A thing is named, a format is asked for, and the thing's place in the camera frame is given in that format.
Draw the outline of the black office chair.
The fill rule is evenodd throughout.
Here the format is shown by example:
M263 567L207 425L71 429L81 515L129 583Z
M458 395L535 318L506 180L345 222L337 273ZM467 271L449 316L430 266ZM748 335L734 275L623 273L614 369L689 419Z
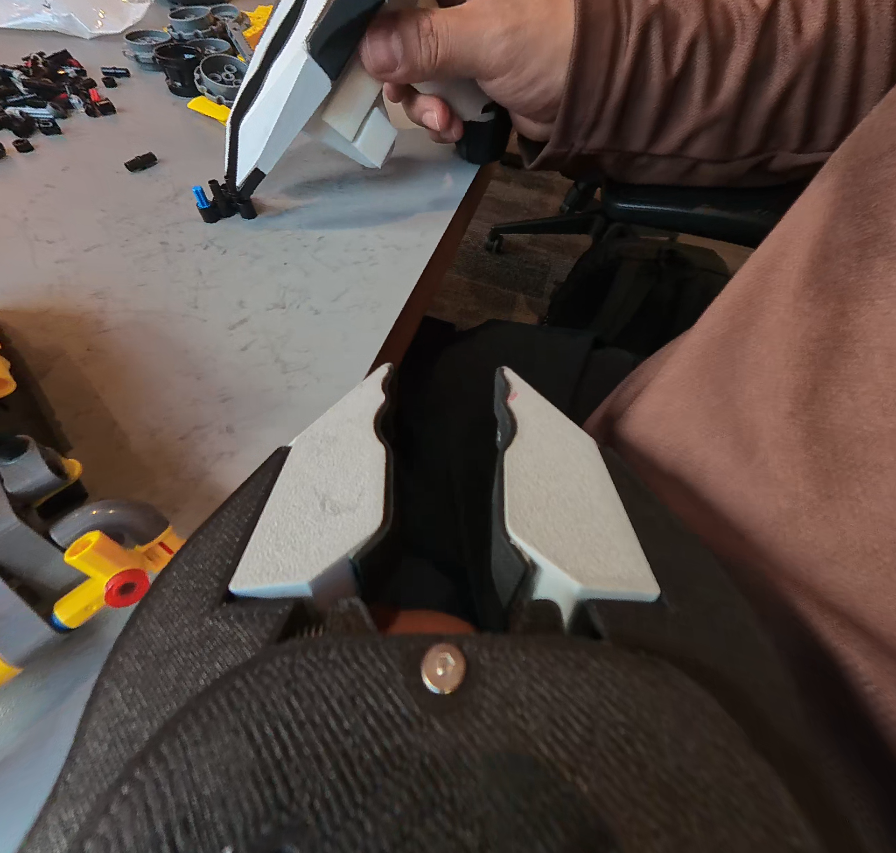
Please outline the black office chair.
M691 328L732 273L681 235L755 249L808 186L670 187L575 182L553 216L494 226L485 250L512 235L587 236L591 248L556 291L545 323L592 332L649 354Z

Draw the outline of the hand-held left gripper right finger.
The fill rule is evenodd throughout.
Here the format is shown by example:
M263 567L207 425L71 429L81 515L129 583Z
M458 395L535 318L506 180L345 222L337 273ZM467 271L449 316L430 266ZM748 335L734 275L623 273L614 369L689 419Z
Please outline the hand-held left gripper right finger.
M653 603L660 587L599 446L507 367L495 383L491 573L506 611Z

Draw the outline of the person's right forearm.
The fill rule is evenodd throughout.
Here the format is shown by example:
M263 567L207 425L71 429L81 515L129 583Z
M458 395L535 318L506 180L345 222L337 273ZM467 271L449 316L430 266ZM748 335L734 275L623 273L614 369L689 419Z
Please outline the person's right forearm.
M566 87L526 165L768 187L829 160L894 180L894 0L574 0Z

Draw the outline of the black multi-hole connector piece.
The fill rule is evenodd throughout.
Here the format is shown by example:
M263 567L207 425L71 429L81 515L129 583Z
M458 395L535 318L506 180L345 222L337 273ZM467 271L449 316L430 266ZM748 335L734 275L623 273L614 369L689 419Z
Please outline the black multi-hole connector piece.
M223 220L238 215L244 220L258 217L257 209L251 197L239 196L222 185L216 179L208 182L210 191L210 211L216 220Z

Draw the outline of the black wheel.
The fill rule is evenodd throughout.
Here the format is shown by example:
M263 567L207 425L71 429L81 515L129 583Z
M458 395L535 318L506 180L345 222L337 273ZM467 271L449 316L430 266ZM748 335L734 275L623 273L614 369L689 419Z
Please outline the black wheel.
M169 92L178 98L192 99L200 95L195 73L203 53L192 44L167 42L153 49L158 67L163 71Z

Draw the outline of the pile of small building parts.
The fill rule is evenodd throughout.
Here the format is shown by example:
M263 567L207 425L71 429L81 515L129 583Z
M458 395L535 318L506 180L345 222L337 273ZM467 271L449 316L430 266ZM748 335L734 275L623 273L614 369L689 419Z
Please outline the pile of small building parts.
M107 91L130 78L122 66L100 68L99 80L68 49L36 51L1 64L1 157L33 153L39 137L63 135L72 117L106 119L118 109Z

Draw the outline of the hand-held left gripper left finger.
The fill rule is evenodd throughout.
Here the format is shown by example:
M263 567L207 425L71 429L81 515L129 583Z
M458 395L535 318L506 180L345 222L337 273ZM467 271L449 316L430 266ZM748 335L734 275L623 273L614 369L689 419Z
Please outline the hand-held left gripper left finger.
M393 371L377 368L293 439L230 578L233 596L335 602L361 591L362 561L392 525Z

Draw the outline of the yellow toy vehicle model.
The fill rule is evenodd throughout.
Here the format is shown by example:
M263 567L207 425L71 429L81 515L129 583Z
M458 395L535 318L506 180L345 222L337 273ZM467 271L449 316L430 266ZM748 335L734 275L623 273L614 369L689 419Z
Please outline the yellow toy vehicle model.
M20 358L1 355L1 684L101 611L127 609L185 545L150 503L92 501Z

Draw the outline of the person's right hand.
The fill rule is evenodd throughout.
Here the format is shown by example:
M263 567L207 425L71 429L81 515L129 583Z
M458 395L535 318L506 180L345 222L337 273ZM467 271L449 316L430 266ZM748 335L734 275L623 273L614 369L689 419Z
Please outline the person's right hand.
M471 79L506 108L516 131L549 139L575 34L574 0L435 0L435 8L381 14L359 47L365 71L435 142L454 143L462 119L420 84Z

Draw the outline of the group of grey toothed wheels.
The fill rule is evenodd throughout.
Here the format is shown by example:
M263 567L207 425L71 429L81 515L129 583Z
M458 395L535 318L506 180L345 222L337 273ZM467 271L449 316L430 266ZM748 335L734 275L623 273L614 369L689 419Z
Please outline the group of grey toothed wheels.
M203 53L195 73L200 95L231 108L253 54L242 34L243 14L238 7L223 3L175 7L163 29L126 33L123 53L141 68L163 73L153 49L167 42L192 44Z

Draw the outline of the grey desk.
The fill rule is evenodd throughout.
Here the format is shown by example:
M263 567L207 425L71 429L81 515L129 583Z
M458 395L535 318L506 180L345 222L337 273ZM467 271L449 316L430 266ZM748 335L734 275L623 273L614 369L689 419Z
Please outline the grey desk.
M212 554L280 447L358 385L452 259L491 168L399 130L367 169L300 135L254 220L203 223L192 187L222 178L225 132L133 70L118 114L2 159L2 327L59 418L84 484L153 503L186 554ZM141 153L155 167L128 173Z

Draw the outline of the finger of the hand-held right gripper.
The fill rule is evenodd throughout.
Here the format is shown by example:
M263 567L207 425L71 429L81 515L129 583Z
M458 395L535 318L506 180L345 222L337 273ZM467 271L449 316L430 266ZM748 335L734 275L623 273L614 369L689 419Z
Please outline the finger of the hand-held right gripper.
M310 58L335 82L386 0L307 0Z
M330 92L308 38L330 0L278 0L227 123L226 186L252 196Z

